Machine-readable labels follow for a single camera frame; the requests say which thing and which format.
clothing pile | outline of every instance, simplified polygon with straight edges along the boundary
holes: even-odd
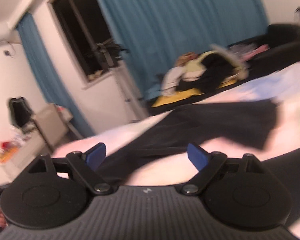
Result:
[[[189,52],[178,58],[174,68],[164,76],[161,96],[152,107],[213,92],[244,80],[249,75],[246,61],[269,49],[267,45],[258,48],[256,44],[235,45],[229,50],[214,44],[211,47],[212,51],[201,55]]]

pink fabric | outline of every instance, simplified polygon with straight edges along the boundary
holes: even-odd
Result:
[[[244,54],[241,57],[241,60],[242,61],[248,61],[248,60],[252,59],[255,55],[257,55],[259,53],[262,53],[262,52],[265,52],[268,49],[269,49],[269,46],[267,44],[266,45],[262,45],[259,48],[255,49],[254,51]]]

bed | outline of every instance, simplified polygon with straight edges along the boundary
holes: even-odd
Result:
[[[268,160],[300,148],[300,62],[266,77],[252,80],[196,104],[220,102],[252,102],[271,98],[277,104],[277,120],[266,138],[263,149],[247,147],[226,138],[213,138],[201,144],[208,152],[219,151],[228,157],[241,158],[252,153]],[[72,151],[86,151],[99,142],[107,147],[107,156],[149,131],[171,111],[106,131],[98,136],[76,141],[59,148],[54,157],[64,157]],[[126,185],[158,186],[178,184],[189,180],[197,169],[186,153],[160,158],[137,169],[125,181]],[[290,231],[300,238],[300,219],[290,225]]]
[[[270,49],[257,54],[247,61],[250,73],[246,79],[237,80],[236,83],[217,88],[215,91],[194,95],[162,106],[155,106],[157,98],[151,99],[147,101],[147,109],[150,115],[157,115],[173,110],[177,106],[201,101],[245,82],[280,71],[300,61],[300,25],[271,24],[268,26],[266,34],[231,44],[228,48],[234,45],[248,45],[252,43],[257,46],[267,44]]]

chair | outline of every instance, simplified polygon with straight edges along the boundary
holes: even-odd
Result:
[[[25,98],[10,98],[8,101],[11,124],[27,133],[27,124],[31,121],[32,109]]]
[[[61,114],[54,104],[49,103],[43,110],[34,114],[32,120],[43,137],[47,147],[53,153],[59,142],[69,131]]]

